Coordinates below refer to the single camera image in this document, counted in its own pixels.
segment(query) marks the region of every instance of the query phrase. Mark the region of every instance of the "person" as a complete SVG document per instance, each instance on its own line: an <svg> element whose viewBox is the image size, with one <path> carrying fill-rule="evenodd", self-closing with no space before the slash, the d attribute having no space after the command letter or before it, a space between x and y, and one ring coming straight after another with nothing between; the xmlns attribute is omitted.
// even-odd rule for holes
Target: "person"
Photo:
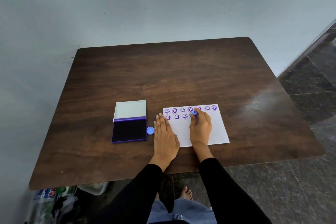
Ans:
<svg viewBox="0 0 336 224"><path fill-rule="evenodd" d="M195 108L190 141L199 159L199 173L212 209L196 202L183 188L171 213L159 200L163 172L176 157L180 143L169 121L159 113L154 121L154 155L149 164L89 223L271 223L253 199L230 177L208 148L211 117Z"/></svg>

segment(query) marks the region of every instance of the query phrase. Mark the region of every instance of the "jeans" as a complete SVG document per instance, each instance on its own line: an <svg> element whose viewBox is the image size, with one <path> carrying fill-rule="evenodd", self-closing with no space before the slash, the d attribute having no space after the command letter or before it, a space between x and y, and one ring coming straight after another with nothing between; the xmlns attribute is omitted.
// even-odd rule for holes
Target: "jeans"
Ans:
<svg viewBox="0 0 336 224"><path fill-rule="evenodd" d="M174 208L168 213L165 205L160 201L154 201L147 223L184 220L189 224L215 224L217 223L212 209L199 202L178 198L174 200Z"/></svg>

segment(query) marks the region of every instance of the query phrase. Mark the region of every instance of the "wooden table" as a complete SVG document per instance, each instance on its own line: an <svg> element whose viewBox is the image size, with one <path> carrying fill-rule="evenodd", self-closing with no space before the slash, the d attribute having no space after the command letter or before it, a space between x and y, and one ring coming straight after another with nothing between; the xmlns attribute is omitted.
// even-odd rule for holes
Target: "wooden table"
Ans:
<svg viewBox="0 0 336 224"><path fill-rule="evenodd" d="M82 48L77 51L29 186L40 189L133 178L153 155L147 141L112 144L116 102L163 107L216 103L230 143L211 145L223 166L324 153L248 37ZM180 148L166 174L198 169Z"/></svg>

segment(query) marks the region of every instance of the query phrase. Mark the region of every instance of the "hand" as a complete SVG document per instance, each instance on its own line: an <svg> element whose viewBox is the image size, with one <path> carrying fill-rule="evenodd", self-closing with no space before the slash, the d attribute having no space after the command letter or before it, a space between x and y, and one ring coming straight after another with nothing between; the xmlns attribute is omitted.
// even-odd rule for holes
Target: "hand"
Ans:
<svg viewBox="0 0 336 224"><path fill-rule="evenodd" d="M171 129L169 121L159 113L154 121L154 156L149 163L158 165L164 172L176 157L179 148L179 139Z"/></svg>
<svg viewBox="0 0 336 224"><path fill-rule="evenodd" d="M206 158L213 158L208 147L209 136L212 129L211 117L198 108L194 108L198 114L198 123L192 114L190 123L190 141L200 162Z"/></svg>

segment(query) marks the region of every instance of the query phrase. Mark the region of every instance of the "white wall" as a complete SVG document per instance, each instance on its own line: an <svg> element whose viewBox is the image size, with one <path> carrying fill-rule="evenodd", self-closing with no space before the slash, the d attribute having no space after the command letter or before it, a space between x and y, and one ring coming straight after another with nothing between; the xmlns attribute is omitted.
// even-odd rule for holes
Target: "white wall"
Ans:
<svg viewBox="0 0 336 224"><path fill-rule="evenodd" d="M79 47L249 36L278 75L335 11L335 0L0 0L2 222L23 219Z"/></svg>

